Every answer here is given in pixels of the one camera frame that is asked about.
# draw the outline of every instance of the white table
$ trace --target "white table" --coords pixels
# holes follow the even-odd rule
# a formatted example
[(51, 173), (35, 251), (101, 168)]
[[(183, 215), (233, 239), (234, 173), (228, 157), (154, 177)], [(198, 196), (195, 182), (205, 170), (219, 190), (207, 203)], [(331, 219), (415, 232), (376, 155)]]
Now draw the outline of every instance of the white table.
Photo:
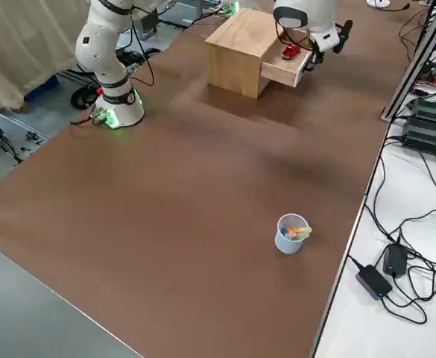
[[(428, 92), (435, 89), (425, 88)], [(392, 125), (390, 135), (400, 135), (402, 128)], [(436, 157), (424, 154), (436, 180)], [(379, 193), (376, 212), (386, 231), (396, 228), (408, 217), (419, 216), (436, 209), (436, 187), (418, 153), (389, 145), (383, 150), (387, 179)], [(364, 201), (372, 207), (375, 192), (382, 182), (382, 165), (379, 163), (369, 194)], [(404, 226), (406, 239), (427, 259), (436, 261), (436, 216)], [(368, 211), (361, 211), (350, 246), (350, 255), (364, 266), (374, 264), (389, 241), (377, 229)], [(424, 266), (419, 260), (411, 264)], [(382, 272), (382, 261), (377, 266)], [(428, 322), (416, 325), (393, 317), (382, 303), (373, 300), (357, 282), (358, 269), (348, 259), (335, 291), (334, 300), (326, 317), (323, 332), (315, 351), (315, 358), (428, 358), (436, 357), (436, 296), (422, 306)], [(389, 282), (391, 277), (384, 274)], [(416, 274), (415, 286), (421, 295), (430, 293), (431, 281), (425, 275)], [(411, 297), (408, 276), (398, 279), (400, 286)], [(397, 303), (408, 302), (394, 287), (389, 294)], [(406, 309), (389, 308), (416, 320), (421, 314), (411, 306)]]

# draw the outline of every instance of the power adapter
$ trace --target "power adapter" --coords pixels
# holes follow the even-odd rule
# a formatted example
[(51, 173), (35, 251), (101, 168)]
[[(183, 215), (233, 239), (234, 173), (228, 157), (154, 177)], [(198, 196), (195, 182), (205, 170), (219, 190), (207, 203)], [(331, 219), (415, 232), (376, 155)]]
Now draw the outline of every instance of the power adapter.
[(374, 300), (385, 297), (392, 289), (389, 282), (372, 265), (362, 266), (356, 278)]
[(390, 244), (383, 257), (383, 272), (398, 278), (406, 274), (406, 261), (408, 250), (405, 246)]

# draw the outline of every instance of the curtain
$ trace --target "curtain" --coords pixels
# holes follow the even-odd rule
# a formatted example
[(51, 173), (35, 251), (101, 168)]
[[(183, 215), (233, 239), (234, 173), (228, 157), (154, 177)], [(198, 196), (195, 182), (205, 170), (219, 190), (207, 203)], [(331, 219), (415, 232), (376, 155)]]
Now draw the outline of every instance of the curtain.
[(0, 0), (0, 108), (75, 64), (86, 0)]

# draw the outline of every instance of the paper cup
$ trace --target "paper cup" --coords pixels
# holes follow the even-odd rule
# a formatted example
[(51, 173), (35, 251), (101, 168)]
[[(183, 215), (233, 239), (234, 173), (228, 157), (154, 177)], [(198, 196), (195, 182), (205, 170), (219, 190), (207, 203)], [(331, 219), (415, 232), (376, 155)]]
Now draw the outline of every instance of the paper cup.
[(274, 242), (276, 247), (284, 254), (293, 254), (299, 251), (304, 240), (309, 237), (308, 233), (299, 233), (293, 239), (287, 239), (281, 232), (286, 227), (308, 227), (309, 223), (300, 215), (285, 214), (277, 222), (277, 233)]

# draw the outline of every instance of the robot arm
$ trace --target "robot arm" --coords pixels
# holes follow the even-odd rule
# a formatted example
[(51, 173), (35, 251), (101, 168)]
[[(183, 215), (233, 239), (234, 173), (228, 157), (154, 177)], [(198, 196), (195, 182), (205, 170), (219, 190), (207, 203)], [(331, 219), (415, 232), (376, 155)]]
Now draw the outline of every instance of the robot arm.
[(75, 46), (78, 61), (95, 73), (103, 90), (90, 115), (111, 128), (134, 125), (144, 116), (127, 69), (115, 53), (121, 32), (130, 26), (134, 2), (92, 0)]
[(307, 27), (315, 51), (322, 53), (333, 48), (338, 53), (344, 47), (353, 23), (347, 20), (344, 26), (335, 24), (334, 1), (276, 0), (274, 18), (284, 28)]

